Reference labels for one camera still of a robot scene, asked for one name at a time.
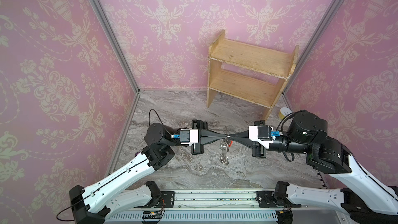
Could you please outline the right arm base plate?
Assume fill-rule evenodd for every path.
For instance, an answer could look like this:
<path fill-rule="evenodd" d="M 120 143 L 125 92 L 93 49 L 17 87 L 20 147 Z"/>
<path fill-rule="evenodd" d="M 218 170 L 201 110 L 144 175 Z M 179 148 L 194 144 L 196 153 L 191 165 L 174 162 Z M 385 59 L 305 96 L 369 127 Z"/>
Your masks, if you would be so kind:
<path fill-rule="evenodd" d="M 271 190 L 256 191 L 256 201 L 259 204 L 259 208 L 278 207 L 277 201 L 274 198 L 274 191 Z"/>

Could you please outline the metal key ring plate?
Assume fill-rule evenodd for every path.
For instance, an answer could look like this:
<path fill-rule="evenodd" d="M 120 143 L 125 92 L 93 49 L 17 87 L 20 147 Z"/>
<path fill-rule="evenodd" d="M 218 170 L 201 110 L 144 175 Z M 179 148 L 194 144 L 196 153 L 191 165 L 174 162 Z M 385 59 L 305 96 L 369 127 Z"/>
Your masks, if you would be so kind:
<path fill-rule="evenodd" d="M 225 166 L 229 165 L 229 159 L 228 159 L 229 143 L 227 139 L 222 139 L 220 141 L 220 150 L 221 150 L 221 155 L 220 155 L 221 163 Z"/>

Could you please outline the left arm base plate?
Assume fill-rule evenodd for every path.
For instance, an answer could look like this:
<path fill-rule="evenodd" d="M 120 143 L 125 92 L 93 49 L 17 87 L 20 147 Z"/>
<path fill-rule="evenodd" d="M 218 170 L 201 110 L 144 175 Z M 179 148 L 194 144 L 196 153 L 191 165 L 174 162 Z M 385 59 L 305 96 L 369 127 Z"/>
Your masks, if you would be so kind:
<path fill-rule="evenodd" d="M 155 197 L 153 197 L 146 207 L 149 208 L 173 208 L 175 200 L 174 191 L 161 191 Z"/>

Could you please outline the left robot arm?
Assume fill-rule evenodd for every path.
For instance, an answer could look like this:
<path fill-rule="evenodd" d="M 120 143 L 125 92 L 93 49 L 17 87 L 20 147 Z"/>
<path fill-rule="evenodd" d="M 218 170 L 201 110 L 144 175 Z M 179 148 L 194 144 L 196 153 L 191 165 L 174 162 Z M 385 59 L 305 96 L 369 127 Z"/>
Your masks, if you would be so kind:
<path fill-rule="evenodd" d="M 164 213 L 162 192 L 154 181 L 148 181 L 135 190 L 129 186 L 167 165 L 175 156 L 174 146 L 189 146 L 194 155 L 202 154 L 203 146 L 227 139 L 227 134 L 208 129 L 207 122 L 193 120 L 191 128 L 173 129 L 162 121 L 149 125 L 141 152 L 113 174 L 90 186 L 77 185 L 69 191 L 75 224 L 103 224 L 110 217 L 131 208 L 158 207 L 158 216 Z"/>

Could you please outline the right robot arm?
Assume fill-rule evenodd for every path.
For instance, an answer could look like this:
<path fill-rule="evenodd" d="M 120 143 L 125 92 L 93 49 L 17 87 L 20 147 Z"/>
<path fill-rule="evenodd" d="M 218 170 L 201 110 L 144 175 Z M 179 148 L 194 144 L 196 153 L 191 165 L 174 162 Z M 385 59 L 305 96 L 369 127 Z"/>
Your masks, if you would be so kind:
<path fill-rule="evenodd" d="M 341 189 L 315 189 L 279 181 L 273 198 L 287 209 L 321 206 L 347 214 L 359 224 L 396 224 L 398 188 L 387 186 L 366 170 L 340 141 L 328 136 L 328 123 L 306 110 L 288 114 L 275 131 L 252 125 L 231 135 L 232 141 L 252 148 L 254 157 L 267 151 L 305 154 L 305 163 L 344 184 Z"/>

